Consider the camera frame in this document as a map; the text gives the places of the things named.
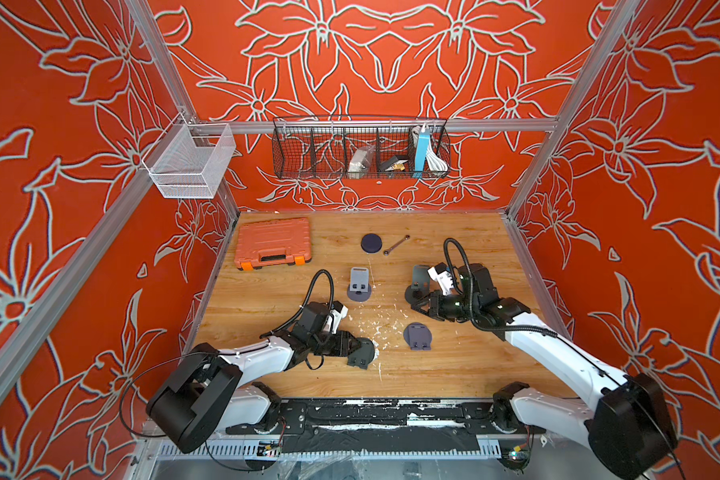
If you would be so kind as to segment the dark grey phone stand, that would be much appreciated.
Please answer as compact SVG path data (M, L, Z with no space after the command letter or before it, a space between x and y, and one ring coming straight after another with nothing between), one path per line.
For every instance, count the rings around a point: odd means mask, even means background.
M347 365L367 370L376 356L376 347L368 338L357 338L351 342Z
M417 285L417 286L427 285L428 288L429 288L429 294L430 294L430 292L431 292L431 289L430 289L431 279L430 279L430 277L429 277L429 275L428 275L428 273L427 273L427 270L428 270L429 268L430 268L430 267L427 266L427 265L415 265L415 266L413 267L413 269L412 269L412 279L411 279L410 285ZM410 305L411 305L414 301L420 300L420 299L422 299L422 298L408 298L408 297L407 297L407 288L406 288L406 290L405 290L405 300L406 300Z

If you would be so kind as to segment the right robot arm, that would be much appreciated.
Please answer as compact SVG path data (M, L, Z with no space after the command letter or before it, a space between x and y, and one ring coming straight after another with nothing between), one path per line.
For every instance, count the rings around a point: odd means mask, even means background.
M451 258L416 265L405 292L411 309L430 319L467 323L525 352L574 393L564 399L513 382L495 392L488 417L503 433L538 427L588 448L620 479L637 479L665 458L678 439L663 391L646 374L628 374L549 328L522 302L500 296L489 269L472 263L453 238Z

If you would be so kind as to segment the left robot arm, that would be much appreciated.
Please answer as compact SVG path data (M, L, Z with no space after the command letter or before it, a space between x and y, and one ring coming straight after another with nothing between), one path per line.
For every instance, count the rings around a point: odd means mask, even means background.
M318 270L297 312L260 342L236 349L202 343L184 355L149 399L146 415L183 453L228 428L273 428L280 398L262 377L307 365L310 356L345 358L361 369L374 360L371 340L339 328L347 313L330 272Z

